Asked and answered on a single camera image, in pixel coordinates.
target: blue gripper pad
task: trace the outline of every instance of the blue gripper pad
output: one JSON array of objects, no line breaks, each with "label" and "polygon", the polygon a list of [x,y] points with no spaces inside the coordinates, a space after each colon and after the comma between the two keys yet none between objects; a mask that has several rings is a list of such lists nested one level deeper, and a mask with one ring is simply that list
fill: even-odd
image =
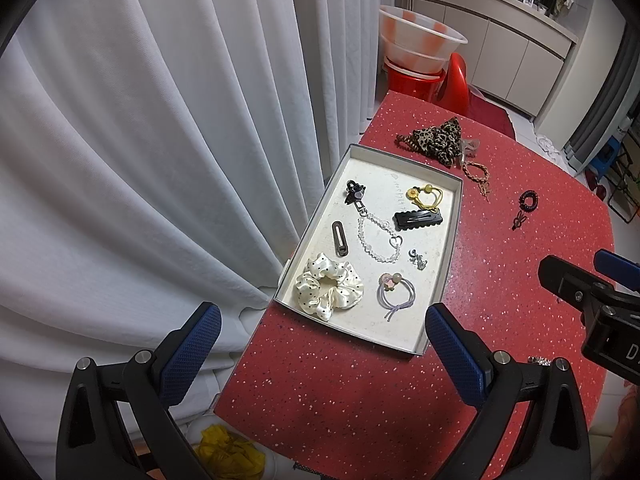
[{"label": "blue gripper pad", "polygon": [[593,267],[629,290],[640,292],[640,266],[605,249],[593,257]]},{"label": "blue gripper pad", "polygon": [[[214,304],[208,304],[208,308],[205,304],[204,307],[204,314],[195,322],[190,331],[186,334],[180,333],[189,329],[189,325],[193,324],[190,322],[198,314],[198,311],[180,330],[175,331],[184,339],[160,371],[158,397],[165,407],[175,406],[184,399],[204,359],[209,355],[213,343],[220,335],[222,328],[220,309]],[[168,340],[173,334],[174,332],[171,332],[165,340]]]},{"label": "blue gripper pad", "polygon": [[485,373],[467,351],[456,330],[450,326],[436,305],[427,309],[426,331],[430,343],[442,361],[462,401],[479,409],[486,400]]}]

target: clear bead chain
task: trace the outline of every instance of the clear bead chain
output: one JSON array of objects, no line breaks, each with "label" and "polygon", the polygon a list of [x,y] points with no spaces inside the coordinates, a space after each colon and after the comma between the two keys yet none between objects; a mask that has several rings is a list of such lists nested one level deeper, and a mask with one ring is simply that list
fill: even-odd
[{"label": "clear bead chain", "polygon": [[[371,222],[373,222],[375,225],[380,227],[380,229],[389,233],[389,235],[391,236],[391,238],[389,238],[389,244],[396,250],[396,252],[392,256],[388,258],[385,258],[384,256],[380,256],[379,254],[376,254],[371,249],[370,244],[367,244],[367,241],[364,238],[364,219],[365,218],[368,218],[369,220],[371,220]],[[364,215],[361,213],[360,218],[358,218],[358,239],[360,240],[360,243],[362,244],[364,251],[369,256],[371,256],[374,260],[376,260],[377,262],[380,262],[381,264],[394,264],[400,257],[400,246],[402,245],[402,237],[399,235],[396,235],[396,233],[391,228],[391,225],[389,225],[389,222],[383,222],[380,218],[378,218],[375,215],[372,215],[368,211]]]}]

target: metal screw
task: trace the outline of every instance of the metal screw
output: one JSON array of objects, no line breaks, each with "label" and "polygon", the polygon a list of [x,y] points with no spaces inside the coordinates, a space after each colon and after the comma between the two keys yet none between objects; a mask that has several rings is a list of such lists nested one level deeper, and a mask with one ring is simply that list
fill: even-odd
[{"label": "metal screw", "polygon": [[148,363],[149,359],[151,359],[151,352],[149,350],[141,350],[136,354],[136,362],[141,365]]},{"label": "metal screw", "polygon": [[569,361],[567,361],[564,357],[556,359],[556,366],[563,372],[567,371],[570,368]]},{"label": "metal screw", "polygon": [[78,362],[76,363],[76,368],[78,370],[86,370],[90,364],[91,364],[91,359],[89,359],[88,357],[82,357],[78,359]]},{"label": "metal screw", "polygon": [[504,350],[498,350],[497,352],[494,352],[494,359],[495,362],[500,363],[501,365],[505,365],[509,361],[511,361],[511,356]]}]

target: yellow hair tie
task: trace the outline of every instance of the yellow hair tie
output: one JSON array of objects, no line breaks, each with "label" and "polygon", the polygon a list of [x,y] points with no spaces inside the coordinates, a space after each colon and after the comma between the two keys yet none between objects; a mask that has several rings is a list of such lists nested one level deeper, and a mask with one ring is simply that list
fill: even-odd
[{"label": "yellow hair tie", "polygon": [[[420,200],[421,191],[425,193],[433,193],[436,196],[435,202],[431,205],[424,205]],[[431,184],[425,184],[423,187],[413,186],[406,192],[406,197],[420,209],[436,212],[440,202],[442,202],[442,190],[439,187],[432,186]]]}]

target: gray oval hair clip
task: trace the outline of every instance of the gray oval hair clip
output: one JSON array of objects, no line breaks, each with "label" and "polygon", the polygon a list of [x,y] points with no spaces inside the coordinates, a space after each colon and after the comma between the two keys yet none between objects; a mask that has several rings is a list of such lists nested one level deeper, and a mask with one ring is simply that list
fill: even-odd
[{"label": "gray oval hair clip", "polygon": [[338,256],[346,256],[349,253],[349,248],[347,247],[347,238],[344,237],[342,222],[335,221],[331,225],[331,231],[334,233],[335,253]]}]

